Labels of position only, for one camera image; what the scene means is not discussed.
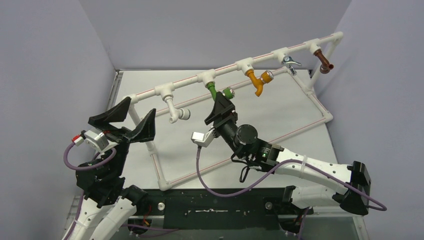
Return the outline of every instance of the lever handle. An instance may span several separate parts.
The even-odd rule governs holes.
[[[291,72],[291,74],[292,74],[293,76],[296,76],[296,74],[298,74],[298,73],[297,73],[297,72],[296,72],[296,70],[292,67],[292,64],[297,65],[297,66],[299,66],[299,67],[301,67],[301,66],[302,66],[302,63],[297,62],[297,61],[294,61],[294,60],[293,60],[293,58],[292,58],[291,56],[286,56],[286,57],[284,57],[284,59],[282,60],[282,64],[283,64],[286,68],[288,68],[288,69],[290,70],[290,72]]]

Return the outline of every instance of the orange faucet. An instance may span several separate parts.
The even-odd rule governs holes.
[[[253,69],[249,69],[246,72],[246,76],[250,78],[253,86],[256,88],[256,96],[260,96],[264,90],[264,84],[271,82],[274,79],[274,74],[270,70],[266,70],[260,75],[260,78],[256,78]]]

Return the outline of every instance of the faucet knob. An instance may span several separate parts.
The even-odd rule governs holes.
[[[284,57],[284,59],[282,60],[282,64],[283,64],[286,68],[288,68],[288,69],[290,70],[290,72],[291,72],[291,74],[292,74],[293,76],[296,76],[296,74],[298,74],[298,73],[297,73],[297,72],[296,72],[296,70],[292,67],[292,64],[295,64],[295,65],[297,65],[297,66],[299,66],[299,67],[301,67],[301,66],[302,66],[302,63],[297,62],[297,61],[294,61],[294,60],[293,60],[293,58],[292,58],[291,56],[285,56],[285,57]]]

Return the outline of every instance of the green knob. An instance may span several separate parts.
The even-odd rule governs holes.
[[[227,99],[233,99],[236,96],[236,93],[231,87],[227,87],[226,89],[222,90],[222,93]]]

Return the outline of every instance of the wall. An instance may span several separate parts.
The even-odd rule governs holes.
[[[339,162],[366,163],[387,212],[365,217],[373,240],[424,239],[423,1],[353,0],[344,39],[318,80]]]
[[[1,239],[57,240],[77,191],[63,152],[104,111],[114,68],[77,0],[17,0],[0,2],[0,73]]]
[[[80,2],[117,69],[210,69],[330,35],[351,0]]]

